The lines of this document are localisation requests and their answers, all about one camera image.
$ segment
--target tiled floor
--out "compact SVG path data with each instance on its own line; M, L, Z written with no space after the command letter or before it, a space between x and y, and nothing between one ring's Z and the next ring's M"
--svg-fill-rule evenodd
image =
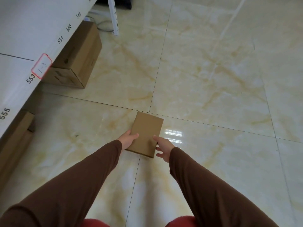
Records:
M0 211L116 139L140 110L164 118L161 136L279 226L303 226L302 9L303 0L133 0L131 11L117 9L120 36L100 33L87 87L44 84L32 96L37 131ZM88 217L139 227L190 214L168 164L124 152Z

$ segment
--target shelf leg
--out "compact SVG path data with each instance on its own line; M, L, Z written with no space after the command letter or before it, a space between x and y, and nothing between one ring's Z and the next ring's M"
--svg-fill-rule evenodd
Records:
M109 11L111 13L112 23L113 23L113 34L118 36L119 35L119 27L118 27L118 20L116 14L116 6L115 0L108 0Z

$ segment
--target cable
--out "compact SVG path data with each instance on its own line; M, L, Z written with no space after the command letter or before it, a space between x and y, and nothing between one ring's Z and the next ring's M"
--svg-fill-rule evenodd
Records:
M91 19L96 25L97 25L97 29L100 30L100 31L103 31L103 32L113 32L114 30L113 29L102 29L102 28L99 28L99 25L105 23L105 22L112 22L110 20L104 20L104 21L101 21L99 23L96 22L96 20L93 18L93 17L90 17L90 16L86 16L87 18Z

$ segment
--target black object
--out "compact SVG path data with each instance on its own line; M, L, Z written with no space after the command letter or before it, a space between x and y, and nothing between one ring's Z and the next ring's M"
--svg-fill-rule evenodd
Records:
M108 5L107 0L97 0L96 4L106 4ZM115 5L117 6L123 6L126 9L131 10L131 0L115 0Z

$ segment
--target person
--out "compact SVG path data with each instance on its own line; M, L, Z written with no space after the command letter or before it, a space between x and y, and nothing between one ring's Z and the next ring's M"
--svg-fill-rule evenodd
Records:
M85 219L106 177L118 164L121 152L139 134L130 130L51 179L0 218L6 227L102 227L101 221ZM154 136L156 156L169 163L194 217L179 217L176 226L252 227L277 225L244 195L195 162L168 139Z

